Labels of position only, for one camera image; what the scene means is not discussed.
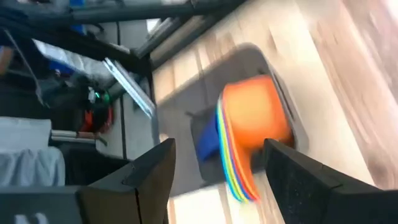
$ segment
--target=blue object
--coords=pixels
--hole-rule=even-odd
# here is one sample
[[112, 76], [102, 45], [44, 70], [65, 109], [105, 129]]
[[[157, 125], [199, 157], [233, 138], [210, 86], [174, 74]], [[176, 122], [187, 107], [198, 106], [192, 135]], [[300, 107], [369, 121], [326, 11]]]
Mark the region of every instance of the blue object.
[[205, 161], [211, 155], [218, 153], [220, 142], [218, 139], [217, 118], [214, 114], [204, 128], [196, 146], [198, 158]]
[[59, 70], [61, 73], [66, 73], [66, 74], [73, 74], [75, 72], [72, 68], [70, 68], [68, 65], [64, 65], [63, 63], [57, 62], [57, 61], [50, 61], [49, 69], [54, 69], [54, 70]]
[[[70, 6], [84, 6], [85, 1], [84, 0], [69, 0], [69, 5]], [[80, 34], [85, 34], [85, 28], [83, 25], [72, 25], [71, 26], [72, 30], [80, 33]]]

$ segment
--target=black plastic part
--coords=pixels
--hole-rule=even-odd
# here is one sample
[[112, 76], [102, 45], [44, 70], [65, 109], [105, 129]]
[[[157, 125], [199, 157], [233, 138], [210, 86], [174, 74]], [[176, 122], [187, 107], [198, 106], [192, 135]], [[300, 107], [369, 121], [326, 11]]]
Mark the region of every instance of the black plastic part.
[[397, 223], [398, 191], [382, 191], [267, 139], [266, 174], [286, 223]]

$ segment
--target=wooden floor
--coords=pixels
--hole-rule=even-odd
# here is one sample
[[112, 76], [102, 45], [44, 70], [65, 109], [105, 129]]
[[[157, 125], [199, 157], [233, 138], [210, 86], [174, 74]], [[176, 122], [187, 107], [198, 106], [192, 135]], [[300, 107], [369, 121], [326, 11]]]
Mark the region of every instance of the wooden floor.
[[[156, 71], [157, 104], [243, 43], [284, 80], [308, 156], [398, 189], [398, 2], [248, 0]], [[171, 198], [170, 223], [283, 223], [266, 175], [256, 182], [260, 203], [238, 203], [225, 184]]]

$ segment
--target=white cloth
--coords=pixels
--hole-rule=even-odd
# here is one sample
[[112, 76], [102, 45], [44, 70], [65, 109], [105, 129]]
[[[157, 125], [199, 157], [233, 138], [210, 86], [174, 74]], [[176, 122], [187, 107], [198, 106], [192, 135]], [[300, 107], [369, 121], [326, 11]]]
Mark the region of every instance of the white cloth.
[[48, 147], [50, 120], [0, 117], [0, 186], [65, 185], [65, 161]]

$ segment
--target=metal frame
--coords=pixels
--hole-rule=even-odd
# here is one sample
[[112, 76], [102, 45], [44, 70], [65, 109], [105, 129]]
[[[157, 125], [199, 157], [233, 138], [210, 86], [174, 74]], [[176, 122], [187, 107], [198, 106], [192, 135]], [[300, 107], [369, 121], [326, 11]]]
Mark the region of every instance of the metal frame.
[[[152, 3], [124, 5], [123, 2], [119, 2], [119, 5], [110, 7], [101, 5], [49, 9], [43, 5], [25, 5], [18, 3], [17, 0], [4, 0], [0, 2], [0, 27], [8, 30], [12, 35], [40, 40], [94, 60], [105, 61], [109, 58], [120, 63], [127, 73], [147, 77], [149, 84], [152, 85], [153, 70], [192, 43], [244, 1], [189, 0], [184, 4], [168, 5]], [[150, 58], [150, 53], [154, 49], [181, 28], [192, 16], [198, 15], [203, 16], [203, 20], [196, 29], [181, 37], [178, 44], [170, 46], [170, 50], [160, 57], [153, 60]], [[65, 28], [72, 24], [162, 17], [172, 18], [169, 25], [158, 30], [141, 48], [129, 52]], [[126, 91], [123, 87], [119, 83], [111, 86], [108, 89], [111, 98], [115, 100], [124, 94]]]
[[140, 86], [134, 81], [132, 76], [118, 63], [109, 58], [104, 60], [104, 65], [112, 73], [113, 77], [121, 84], [123, 89], [131, 96], [131, 98], [138, 104], [138, 106], [149, 117], [152, 125], [152, 138], [154, 144], [159, 144], [159, 129], [156, 105], [152, 100], [141, 90]]

